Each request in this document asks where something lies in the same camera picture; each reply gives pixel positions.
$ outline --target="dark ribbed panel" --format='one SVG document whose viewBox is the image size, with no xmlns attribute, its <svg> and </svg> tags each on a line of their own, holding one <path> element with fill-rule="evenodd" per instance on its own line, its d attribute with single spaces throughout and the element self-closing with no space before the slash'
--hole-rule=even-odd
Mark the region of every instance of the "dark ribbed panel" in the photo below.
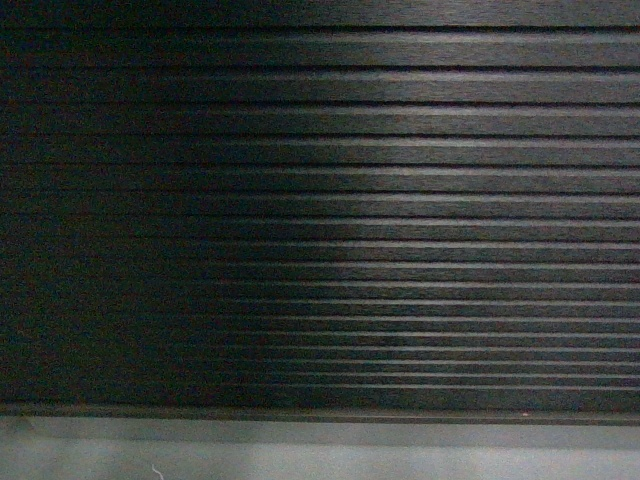
<svg viewBox="0 0 640 480">
<path fill-rule="evenodd" d="M 41 7 L 0 401 L 638 411 L 637 2 Z"/>
</svg>

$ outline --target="gray surface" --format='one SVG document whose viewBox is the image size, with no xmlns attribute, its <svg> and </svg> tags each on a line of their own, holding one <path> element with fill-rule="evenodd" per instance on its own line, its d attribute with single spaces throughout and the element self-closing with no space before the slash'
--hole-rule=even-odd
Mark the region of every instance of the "gray surface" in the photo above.
<svg viewBox="0 0 640 480">
<path fill-rule="evenodd" d="M 33 425 L 0 420 L 1 479 L 158 479 L 152 464 L 165 480 L 623 480 L 640 470 L 637 428 L 122 419 Z"/>
</svg>

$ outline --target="ribbed rubber mat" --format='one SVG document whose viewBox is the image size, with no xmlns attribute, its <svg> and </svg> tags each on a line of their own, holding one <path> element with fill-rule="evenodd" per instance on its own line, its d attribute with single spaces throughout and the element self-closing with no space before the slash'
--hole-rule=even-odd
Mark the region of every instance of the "ribbed rubber mat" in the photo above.
<svg viewBox="0 0 640 480">
<path fill-rule="evenodd" d="M 3 408 L 637 413 L 640 3 L 277 3 L 1 20 Z"/>
</svg>

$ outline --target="horizontal groove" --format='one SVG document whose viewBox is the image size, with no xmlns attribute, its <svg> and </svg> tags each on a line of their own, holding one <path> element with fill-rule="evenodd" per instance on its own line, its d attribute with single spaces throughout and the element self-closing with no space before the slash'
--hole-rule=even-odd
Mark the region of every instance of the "horizontal groove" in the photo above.
<svg viewBox="0 0 640 480">
<path fill-rule="evenodd" d="M 527 33 L 562 33 L 581 36 L 585 33 L 617 33 L 617 34 L 634 34 L 640 33 L 640 28 L 632 25 L 127 25 L 127 26 L 101 26 L 101 25 L 74 25 L 71 26 L 14 26 L 5 25 L 2 27 L 4 31 L 11 32 L 69 32 L 69 33 L 140 33 L 140 34 L 166 34 L 166 33 L 198 33 L 198 34 L 222 34 L 228 35 L 263 35 L 276 34 L 278 36 L 288 34 L 341 34 L 341 33 L 497 33 L 505 35 L 520 35 Z"/>
<path fill-rule="evenodd" d="M 222 281 L 224 285 L 265 285 L 276 287 L 287 286 L 301 286 L 301 287 L 424 287 L 424 288 L 554 288 L 554 289 L 640 289 L 639 283 L 617 283 L 615 285 L 611 283 L 571 283 L 571 282 L 429 282 L 429 281 L 408 281 L 408 280 L 394 280 L 394 281 L 378 281 L 378 280 L 294 280 L 294 281 L 276 281 L 276 280 L 229 280 L 224 279 Z"/>
<path fill-rule="evenodd" d="M 0 218 L 5 219 L 20 218 L 25 220 L 44 220 L 44 219 L 80 219 L 95 218 L 105 219 L 127 219 L 143 218 L 140 214 L 135 213 L 63 213 L 60 215 L 49 215 L 45 213 L 6 213 L 0 212 Z M 495 227 L 594 227 L 594 228 L 616 228 L 616 227 L 640 227 L 640 221 L 637 220 L 544 220 L 544 219 L 514 219 L 514 218 L 456 218 L 455 220 L 447 220 L 442 218 L 405 218 L 405 217 L 341 217 L 338 215 L 330 218 L 265 218 L 263 216 L 243 216 L 241 218 L 219 216 L 215 214 L 177 214 L 177 213 L 149 213 L 144 215 L 145 218 L 159 219 L 181 219 L 211 218 L 222 224 L 258 224 L 258 225 L 411 225 L 411 226 L 495 226 Z"/>
<path fill-rule="evenodd" d="M 233 375 L 254 375 L 255 371 L 233 370 L 220 371 L 221 374 Z M 306 371 L 306 372 L 287 372 L 287 371 L 269 371 L 269 375 L 282 376 L 301 376 L 301 377 L 354 377 L 354 378 L 376 378 L 376 377 L 417 377 L 417 378 L 575 378 L 575 379 L 629 379 L 638 380 L 640 375 L 618 375 L 610 373 L 602 374 L 579 374 L 579 373 L 416 373 L 416 372 L 322 372 L 322 371 Z"/>
<path fill-rule="evenodd" d="M 0 138 L 5 137 L 6 132 L 0 131 Z M 83 132 L 30 132 L 25 133 L 19 136 L 14 136 L 14 139 L 18 139 L 19 141 L 24 142 L 24 139 L 29 139 L 30 141 L 37 140 L 62 140 L 62 139 L 70 139 L 70 140 L 123 140 L 127 141 L 131 140 L 142 140 L 142 139 L 182 139 L 189 141 L 197 141 L 197 140 L 209 140 L 215 139 L 217 141 L 222 142 L 235 142 L 238 144 L 253 144 L 254 142 L 258 142 L 258 144 L 262 143 L 264 145 L 271 145 L 274 142 L 305 142 L 305 141 L 349 141 L 350 139 L 357 138 L 360 141 L 381 141 L 381 142 L 394 142 L 394 141 L 416 141 L 416 140 L 431 140 L 431 139 L 439 139 L 439 140 L 454 140 L 454 141 L 468 141 L 468 140 L 478 140 L 485 142 L 492 141 L 549 141 L 549 142 L 606 142 L 606 144 L 612 143 L 621 143 L 621 142 L 629 142 L 636 144 L 638 140 L 640 140 L 640 134 L 624 134 L 624 135 L 602 135 L 602 134 L 467 134 L 467 133 L 457 133 L 457 134 L 448 134 L 448 133 L 438 133 L 438 134 L 425 134 L 425 133 L 367 133 L 367 132 L 353 132 L 353 133 L 331 133 L 331 132 L 322 132 L 322 133 L 297 133 L 297 132 L 287 132 L 287 133 L 233 133 L 233 132 L 225 132 L 225 133 L 213 133 L 213 132 L 93 132 L 93 133 L 83 133 Z"/>
<path fill-rule="evenodd" d="M 410 201 L 410 202 L 425 202 L 425 201 L 467 201 L 467 202 L 482 202 L 482 201 L 508 201 L 513 203 L 526 203 L 526 202 L 541 202 L 541 203 L 585 203 L 585 202 L 601 202 L 601 203 L 640 203 L 640 192 L 638 194 L 554 194 L 554 193 L 470 193 L 470 194 L 457 194 L 457 193 L 402 193 L 402 192 L 330 192 L 330 193 L 318 193 L 318 192 L 218 192 L 209 191 L 202 192 L 201 190 L 180 189 L 171 190 L 169 188 L 161 188 L 157 190 L 144 190 L 144 189 L 131 189 L 131 190 L 116 190 L 116 189 L 74 189 L 74 190 L 56 190 L 56 189 L 27 189 L 21 190 L 23 193 L 40 193 L 40 194 L 56 194 L 60 192 L 68 193 L 117 193 L 117 192 L 129 192 L 129 193 L 194 193 L 199 192 L 206 194 L 211 198 L 224 198 L 229 200 L 249 200 L 249 199 L 289 199 L 289 200 L 375 200 L 375 201 Z M 28 213 L 16 213 L 17 215 L 25 215 Z M 341 217 L 341 215 L 331 215 L 331 217 Z"/>
<path fill-rule="evenodd" d="M 499 317 L 494 316 L 490 318 L 484 317 L 415 317 L 415 316 L 393 316 L 393 315 L 252 315 L 250 313 L 243 315 L 242 317 L 230 316 L 225 314 L 215 315 L 220 320 L 242 318 L 244 320 L 260 321 L 264 319 L 278 319 L 278 320 L 291 320 L 296 322 L 314 322 L 314 321 L 333 321 L 333 322 L 353 322 L 353 321 L 371 321 L 375 322 L 469 322 L 469 323 L 495 323 L 495 322 L 515 322 L 515 323 L 528 323 L 528 322 L 548 322 L 548 323 L 638 323 L 640 324 L 640 318 L 588 318 L 588 317 Z"/>
<path fill-rule="evenodd" d="M 361 304 L 366 303 L 368 305 L 493 305 L 493 306 L 508 306 L 508 305 L 563 305 L 563 306 L 612 306 L 612 307 L 640 307 L 640 302 L 624 302 L 624 301 L 605 301 L 605 300 L 403 300 L 403 299 L 355 299 L 355 298 L 311 298 L 311 299 L 266 299 L 266 298 L 251 298 L 251 299 L 239 299 L 239 298 L 221 298 L 220 300 L 225 302 L 238 302 L 238 303 L 255 303 L 255 304 Z"/>
<path fill-rule="evenodd" d="M 175 347 L 194 347 L 190 343 L 175 343 Z M 202 345 L 198 345 L 197 348 L 204 348 Z M 268 345 L 268 346 L 255 346 L 255 345 L 221 345 L 209 347 L 212 351 L 217 350 L 247 350 L 247 349 L 260 349 L 261 351 L 295 351 L 295 350 L 308 350 L 308 351 L 375 351 L 375 352 L 523 352 L 523 353 L 535 353 L 535 352 L 567 352 L 567 353 L 640 353 L 640 347 L 638 348 L 615 348 L 615 347 L 449 347 L 449 346 L 360 346 L 360 345 Z"/>
<path fill-rule="evenodd" d="M 638 108 L 591 107 L 234 107 L 10 106 L 3 134 L 546 136 L 637 138 Z"/>
<path fill-rule="evenodd" d="M 235 46 L 238 47 L 241 45 L 242 40 L 240 40 Z M 634 42 L 634 47 L 637 43 L 640 46 L 640 35 L 638 35 L 638 39 Z M 226 45 L 227 48 L 233 48 L 233 44 Z M 579 45 L 568 43 L 566 46 L 570 47 L 579 47 Z M 207 64 L 206 59 L 202 59 L 202 64 L 195 63 L 163 63 L 163 64 L 135 64 L 135 65 L 127 65 L 127 64 L 119 64 L 119 65 L 24 65 L 24 64 L 6 64 L 0 63 L 0 74 L 2 72 L 11 72 L 16 76 L 19 74 L 67 74 L 67 75 L 75 75 L 78 76 L 80 73 L 85 74 L 122 74 L 124 75 L 139 75 L 139 74 L 157 74 L 160 75 L 169 75 L 173 74 L 173 76 L 181 76 L 188 78 L 192 76 L 194 78 L 198 76 L 230 76 L 236 75 L 238 77 L 246 77 L 246 78 L 259 78 L 264 76 L 266 78 L 269 77 L 278 77 L 279 75 L 286 76 L 286 78 L 293 78 L 299 76 L 307 76 L 309 78 L 314 78 L 317 75 L 322 76 L 323 74 L 327 74 L 327 76 L 335 77 L 336 79 L 340 79 L 342 77 L 349 77 L 354 75 L 363 75 L 363 74 L 371 74 L 371 75 L 380 75 L 382 78 L 384 76 L 393 77 L 393 74 L 399 75 L 442 75 L 446 77 L 455 77 L 456 75 L 469 75 L 472 76 L 474 74 L 477 75 L 492 75 L 492 74 L 505 74 L 516 76 L 534 76 L 541 74 L 556 74 L 562 75 L 565 74 L 567 79 L 578 79 L 580 76 L 589 77 L 592 76 L 594 78 L 606 78 L 610 76 L 631 76 L 640 73 L 640 60 L 635 62 L 629 62 L 621 65 L 529 65 L 529 64 L 521 64 L 521 65 L 509 65 L 509 64 L 500 64 L 500 65 L 483 65 L 478 63 L 473 63 L 470 65 L 431 65 L 431 64 L 419 64 L 419 65 L 407 65 L 407 64 L 384 64 L 384 63 L 367 63 L 367 64 L 359 64 L 359 63 L 311 63 L 313 57 L 309 58 L 309 61 L 304 64 L 292 64 L 292 63 L 268 63 L 268 64 L 226 64 L 226 63 L 211 63 Z"/>
<path fill-rule="evenodd" d="M 247 246 L 298 246 L 306 245 L 310 247 L 422 247 L 422 248 L 486 248 L 486 249 L 530 249 L 530 248 L 553 248 L 553 249 L 575 249 L 583 248 L 587 250 L 597 250 L 601 248 L 613 250 L 637 250 L 640 243 L 625 242 L 495 242 L 495 241 L 468 241 L 468 242 L 430 242 L 430 241 L 394 241 L 394 240 L 294 240 L 294 241 L 207 241 L 206 243 L 215 245 L 247 245 Z"/>
<path fill-rule="evenodd" d="M 586 385 L 380 385 L 349 383 L 220 383 L 222 386 L 234 387 L 269 387 L 269 388 L 348 388 L 348 389 L 385 389 L 385 390 L 571 390 L 571 391 L 629 391 L 640 392 L 640 387 L 621 386 L 586 386 Z"/>
<path fill-rule="evenodd" d="M 625 338 L 640 339 L 640 334 L 633 333 L 496 333 L 496 332 L 310 332 L 307 330 L 216 330 L 216 334 L 235 334 L 247 336 L 286 336 L 286 337 L 424 337 L 424 338 Z"/>
<path fill-rule="evenodd" d="M 198 357 L 182 357 L 185 361 L 197 361 Z M 241 361 L 255 361 L 257 364 L 309 364 L 309 365 L 440 365 L 440 366 L 455 366 L 455 365 L 465 365 L 465 366 L 551 366 L 551 367 L 560 367 L 560 366 L 589 366 L 589 367 L 604 367 L 604 366 L 612 366 L 612 367 L 640 367 L 640 362 L 625 362 L 625 361 L 563 361 L 563 360 L 473 360 L 473 361 L 465 361 L 465 360 L 350 360 L 350 359 L 311 359 L 311 358 L 263 358 L 255 359 L 255 358 L 237 358 L 236 360 Z"/>
<path fill-rule="evenodd" d="M 68 138 L 82 138 L 82 135 L 67 135 Z M 130 145 L 128 142 L 130 137 L 149 137 L 149 139 L 162 139 L 167 142 L 180 142 L 181 145 L 186 144 L 190 146 L 197 146 L 199 143 L 204 143 L 206 147 L 223 146 L 223 147 L 242 147 L 242 146 L 272 146 L 275 144 L 281 146 L 292 147 L 306 147 L 306 146 L 369 146 L 369 147 L 443 147 L 450 148 L 469 148 L 471 152 L 477 148 L 557 148 L 557 149 L 589 149 L 589 150 L 608 150 L 611 148 L 624 148 L 632 150 L 640 150 L 640 134 L 639 140 L 618 140 L 609 139 L 606 143 L 598 138 L 577 138 L 577 139 L 558 139 L 547 138 L 545 136 L 533 137 L 533 138 L 484 138 L 484 137 L 451 137 L 451 136 L 438 136 L 438 135 L 383 135 L 383 136 L 370 136 L 370 135 L 349 135 L 347 137 L 335 137 L 332 135 L 327 136 L 315 136 L 308 138 L 299 138 L 298 136 L 288 137 L 286 135 L 273 136 L 273 138 L 248 138 L 248 139 L 233 139 L 226 138 L 225 136 L 207 135 L 207 136 L 190 136 L 180 134 L 166 134 L 166 135 L 122 135 L 122 141 L 126 142 L 126 145 Z M 65 135 L 46 135 L 37 134 L 33 135 L 33 138 L 47 139 L 51 142 L 65 138 Z M 13 135 L 0 134 L 0 140 L 3 144 L 8 146 L 14 146 L 16 144 L 30 143 L 33 139 L 22 140 L 19 137 Z"/>
</svg>

